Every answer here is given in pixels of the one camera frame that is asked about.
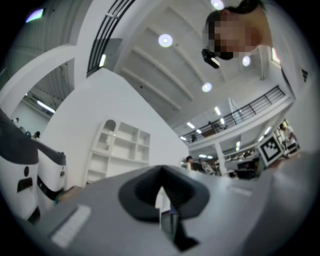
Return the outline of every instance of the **metal railing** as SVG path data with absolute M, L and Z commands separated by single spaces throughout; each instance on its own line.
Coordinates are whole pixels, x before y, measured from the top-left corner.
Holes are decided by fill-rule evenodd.
M 100 60 L 117 24 L 136 0 L 115 0 L 105 15 L 92 45 L 87 69 L 87 77 L 97 71 Z
M 203 127 L 196 128 L 197 130 L 200 130 L 201 133 L 198 133 L 196 130 L 194 130 L 183 135 L 182 137 L 186 138 L 185 143 L 188 144 L 220 133 L 230 127 L 236 126 L 243 121 L 250 119 L 251 117 L 254 117 L 256 114 L 276 103 L 284 96 L 284 92 L 279 88 L 279 85 L 277 85 L 261 97 L 250 102 L 248 105 L 245 105 L 244 107 L 222 117 L 220 120 L 209 122 Z

